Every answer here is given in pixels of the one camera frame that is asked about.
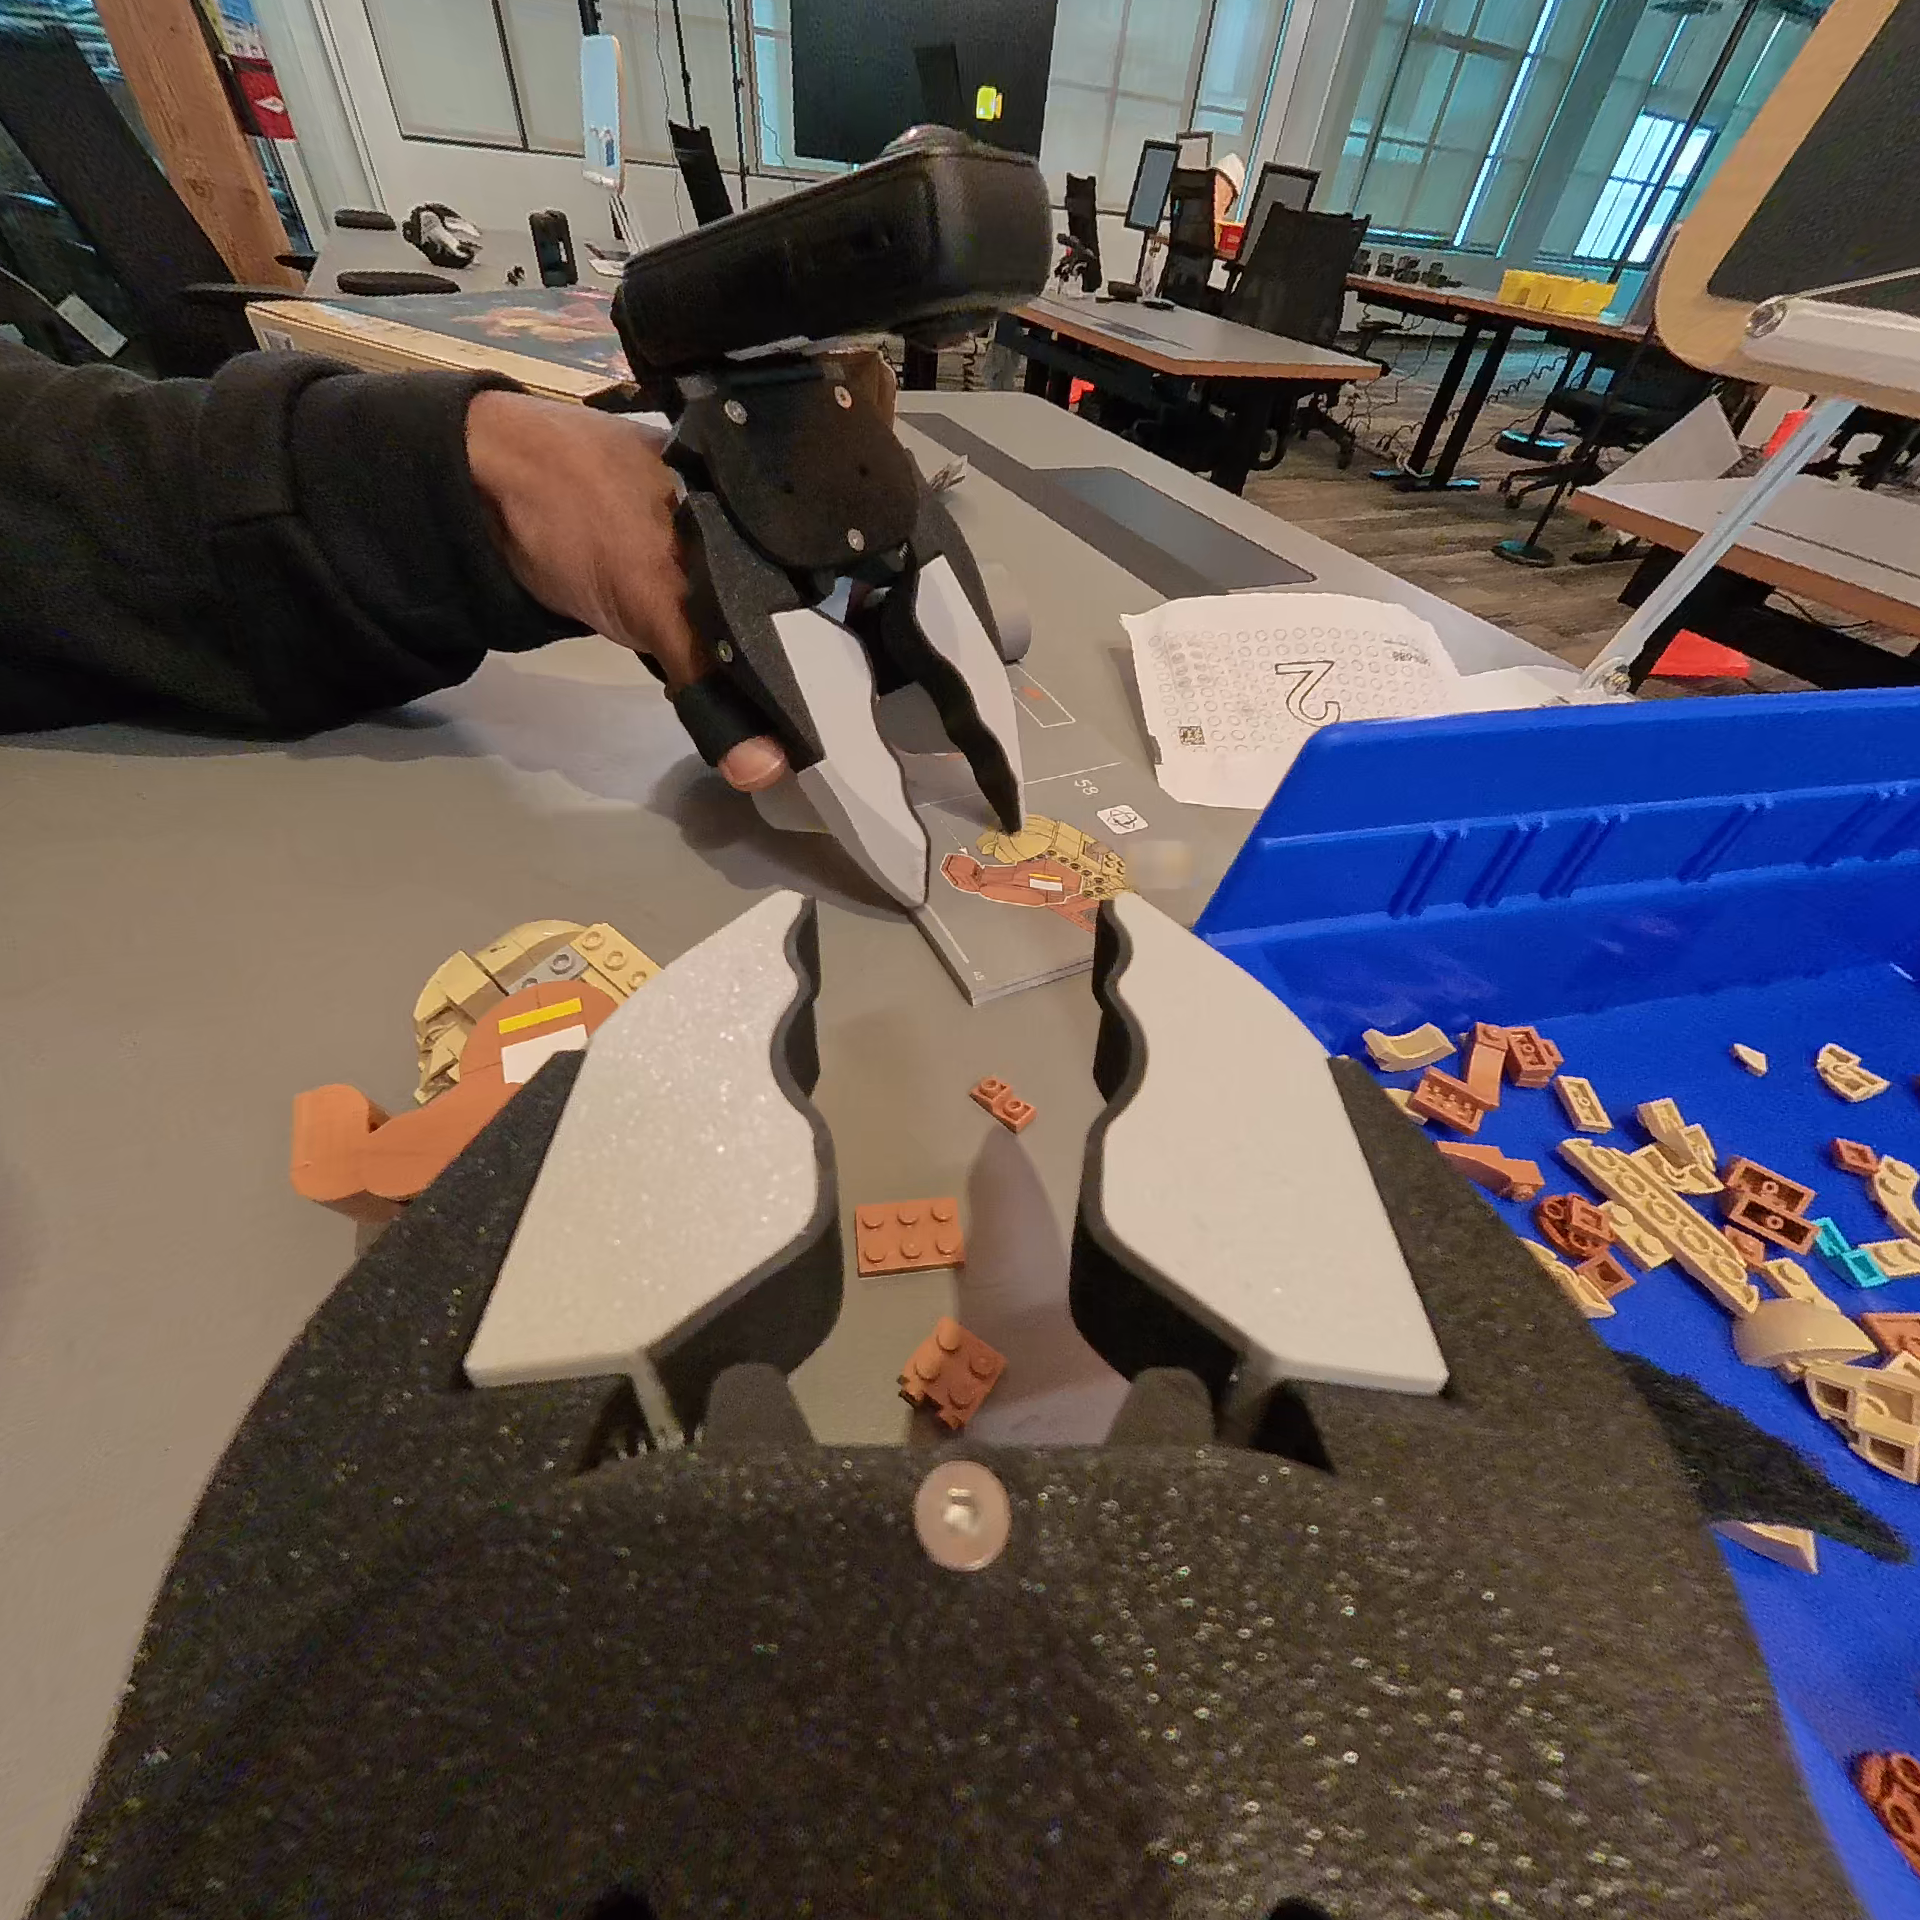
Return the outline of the long wood-topped desk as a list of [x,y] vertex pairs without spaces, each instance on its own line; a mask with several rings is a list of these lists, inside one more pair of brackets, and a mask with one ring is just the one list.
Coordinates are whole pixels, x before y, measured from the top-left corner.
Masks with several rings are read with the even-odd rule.
[[1373,479],[1389,482],[1398,492],[1477,489],[1477,479],[1459,476],[1455,468],[1495,390],[1516,333],[1538,331],[1548,345],[1586,355],[1636,347],[1651,335],[1648,323],[1612,319],[1607,313],[1596,317],[1572,315],[1459,289],[1435,290],[1414,281],[1366,274],[1346,277],[1346,289],[1360,305],[1459,324],[1451,357],[1408,457],[1397,466],[1372,473]]

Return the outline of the grey instruction booklet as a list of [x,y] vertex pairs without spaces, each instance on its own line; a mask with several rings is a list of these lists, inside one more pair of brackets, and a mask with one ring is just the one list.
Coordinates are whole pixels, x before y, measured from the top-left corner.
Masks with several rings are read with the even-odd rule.
[[1096,909],[1141,884],[1179,887],[1191,854],[1162,868],[1178,806],[1155,778],[1028,666],[1007,667],[1024,757],[1024,825],[999,828],[955,753],[933,753],[917,694],[879,701],[908,797],[927,837],[927,902],[917,926],[972,1004],[1088,970]]

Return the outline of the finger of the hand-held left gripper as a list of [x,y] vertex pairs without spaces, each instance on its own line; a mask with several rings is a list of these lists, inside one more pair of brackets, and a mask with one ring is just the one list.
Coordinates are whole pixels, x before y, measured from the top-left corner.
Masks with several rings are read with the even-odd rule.
[[879,737],[874,660],[824,613],[775,615],[778,706],[800,743],[795,767],[822,823],[900,909],[927,899],[927,835]]
[[900,683],[927,694],[1000,830],[1024,825],[1016,701],[986,583],[947,508],[922,508],[875,634]]

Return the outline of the blue plastic bin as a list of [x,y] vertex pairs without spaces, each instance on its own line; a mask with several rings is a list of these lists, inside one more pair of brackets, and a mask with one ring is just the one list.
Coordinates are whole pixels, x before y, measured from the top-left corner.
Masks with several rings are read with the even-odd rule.
[[[1829,1142],[1917,1161],[1914,689],[1334,727],[1198,929],[1366,1066],[1363,1029],[1534,1023],[1613,1140],[1639,1146],[1635,1108],[1674,1098],[1722,1154],[1813,1187],[1848,1238],[1887,1227]],[[1484,1135],[1574,1187],[1550,1090],[1502,1094]],[[1743,1370],[1676,1269],[1615,1308],[1591,1323],[1603,1342],[1740,1409],[1916,1548],[1916,1490]],[[1851,1774],[1866,1750],[1916,1756],[1916,1562],[1832,1541],[1815,1575],[1722,1555],[1861,1906],[1916,1916]]]

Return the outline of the brown angled brick piece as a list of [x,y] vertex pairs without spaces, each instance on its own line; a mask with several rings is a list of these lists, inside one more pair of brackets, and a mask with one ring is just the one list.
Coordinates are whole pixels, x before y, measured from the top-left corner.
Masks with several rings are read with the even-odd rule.
[[948,1434],[962,1434],[1000,1381],[1005,1358],[948,1315],[939,1317],[899,1373],[899,1398],[927,1409]]

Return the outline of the white perforated paper bag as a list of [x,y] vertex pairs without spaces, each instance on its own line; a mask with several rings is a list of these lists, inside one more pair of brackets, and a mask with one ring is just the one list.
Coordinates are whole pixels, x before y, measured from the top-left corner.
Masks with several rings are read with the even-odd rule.
[[1451,713],[1463,676],[1420,615],[1336,591],[1223,591],[1123,621],[1159,782],[1184,804],[1262,811],[1339,722]]

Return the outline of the wood-rimmed black board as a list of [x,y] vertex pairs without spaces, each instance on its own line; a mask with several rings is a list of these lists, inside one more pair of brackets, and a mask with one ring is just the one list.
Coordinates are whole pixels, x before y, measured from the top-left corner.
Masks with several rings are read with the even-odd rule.
[[1692,369],[1916,418],[1917,5],[1838,3],[1680,221]]

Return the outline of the person's left forearm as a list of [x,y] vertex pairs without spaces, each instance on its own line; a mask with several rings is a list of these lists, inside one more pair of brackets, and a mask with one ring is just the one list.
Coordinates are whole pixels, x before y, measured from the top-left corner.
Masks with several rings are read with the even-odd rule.
[[501,375],[244,351],[146,379],[2,347],[2,731],[295,738],[587,627],[524,590],[474,485]]

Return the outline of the printed cardboard box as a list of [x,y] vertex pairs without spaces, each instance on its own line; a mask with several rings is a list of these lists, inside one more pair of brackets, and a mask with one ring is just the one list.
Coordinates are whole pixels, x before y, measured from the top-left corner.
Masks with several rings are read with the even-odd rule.
[[581,286],[255,302],[246,323],[260,350],[374,373],[501,373],[555,399],[589,399],[632,379],[611,300]]

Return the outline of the wood-topped office desk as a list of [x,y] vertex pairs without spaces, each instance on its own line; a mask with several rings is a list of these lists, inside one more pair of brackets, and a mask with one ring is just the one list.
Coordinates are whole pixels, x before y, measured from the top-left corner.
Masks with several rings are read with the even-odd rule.
[[1142,406],[1159,399],[1164,386],[1208,399],[1223,425],[1203,473],[1232,494],[1243,492],[1267,431],[1290,431],[1300,397],[1383,375],[1370,359],[1188,306],[1152,315],[1142,305],[1091,295],[1039,295],[1020,305],[999,317],[995,342],[1024,359],[1024,388],[1054,404],[1068,404],[1077,377]]

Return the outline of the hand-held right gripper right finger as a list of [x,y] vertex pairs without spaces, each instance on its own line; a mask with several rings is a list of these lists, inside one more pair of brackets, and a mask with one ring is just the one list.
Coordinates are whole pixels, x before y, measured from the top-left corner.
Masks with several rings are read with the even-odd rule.
[[1184,1370],[1232,1434],[1282,1385],[1438,1398],[1448,1365],[1323,1042],[1142,895],[1096,913],[1069,1311],[1130,1381]]

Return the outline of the reddish brown round brick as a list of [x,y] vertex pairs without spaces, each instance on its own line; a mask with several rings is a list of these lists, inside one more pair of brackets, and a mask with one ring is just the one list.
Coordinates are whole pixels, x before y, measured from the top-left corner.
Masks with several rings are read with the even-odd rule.
[[1884,1827],[1902,1861],[1917,1877],[1920,1831],[1917,1789],[1920,1765],[1909,1750],[1867,1750],[1851,1759],[1854,1785],[1874,1820]]

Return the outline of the white paper sheet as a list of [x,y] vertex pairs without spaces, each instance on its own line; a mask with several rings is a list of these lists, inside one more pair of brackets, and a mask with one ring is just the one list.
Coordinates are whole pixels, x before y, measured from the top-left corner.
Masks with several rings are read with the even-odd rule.
[[1632,692],[1586,686],[1560,662],[1517,662],[1463,674],[1448,692],[1448,713],[1500,713],[1567,703],[1629,703]]

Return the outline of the tan and brown brick model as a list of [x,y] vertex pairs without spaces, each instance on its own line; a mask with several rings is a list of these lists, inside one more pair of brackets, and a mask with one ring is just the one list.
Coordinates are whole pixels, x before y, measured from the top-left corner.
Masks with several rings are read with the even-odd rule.
[[386,1113],[350,1085],[293,1107],[293,1188],[360,1223],[413,1202],[547,1062],[582,1051],[659,963],[606,921],[535,918],[452,953],[416,1010],[416,1105]]

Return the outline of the white metal stand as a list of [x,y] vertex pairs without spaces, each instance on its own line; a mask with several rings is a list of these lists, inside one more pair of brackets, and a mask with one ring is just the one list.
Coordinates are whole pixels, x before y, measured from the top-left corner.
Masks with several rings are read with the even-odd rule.
[[1767,381],[1787,386],[1800,379],[1815,396],[1815,409],[1586,667],[1579,681],[1583,698],[1628,692],[1628,667],[1655,643],[1661,625],[1763,517],[1771,499],[1789,486],[1854,406],[1874,404],[1916,415],[1917,317],[1869,302],[1916,278],[1916,268],[1859,277],[1800,295],[1773,295],[1748,310],[1738,338],[1735,369],[1758,371],[1770,355]]

